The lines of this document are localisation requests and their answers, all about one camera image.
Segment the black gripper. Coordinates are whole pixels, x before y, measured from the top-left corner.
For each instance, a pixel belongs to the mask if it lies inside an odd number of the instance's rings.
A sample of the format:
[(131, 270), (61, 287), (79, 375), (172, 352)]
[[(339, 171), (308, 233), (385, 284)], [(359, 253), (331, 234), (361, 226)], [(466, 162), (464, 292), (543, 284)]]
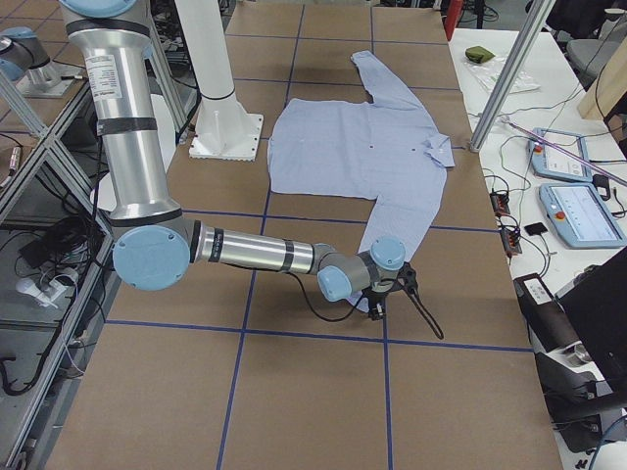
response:
[(376, 290), (366, 288), (364, 297), (367, 299), (367, 316), (370, 319), (383, 319), (386, 315), (386, 299), (390, 294), (390, 289)]

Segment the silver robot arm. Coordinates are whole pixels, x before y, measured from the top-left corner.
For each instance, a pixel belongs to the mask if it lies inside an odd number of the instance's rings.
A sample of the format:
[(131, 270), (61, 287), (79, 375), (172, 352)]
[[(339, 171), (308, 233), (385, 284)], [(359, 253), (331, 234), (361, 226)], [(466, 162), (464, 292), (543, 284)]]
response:
[[(263, 117), (238, 102), (223, 24), (215, 2), (175, 5), (200, 96), (196, 157), (252, 160)], [(380, 319), (389, 293), (410, 272), (403, 243), (381, 237), (363, 253), (344, 256), (326, 244), (307, 244), (209, 227), (182, 212), (170, 195), (151, 99), (147, 59), (157, 52), (146, 1), (65, 1), (71, 44), (82, 53), (108, 159), (116, 204), (109, 221), (114, 268), (128, 285), (168, 288), (199, 260), (244, 269), (313, 275), (324, 297), (366, 303)]]
[(31, 28), (15, 26), (1, 31), (1, 72), (10, 80), (22, 79), (28, 71), (49, 63), (48, 53)]

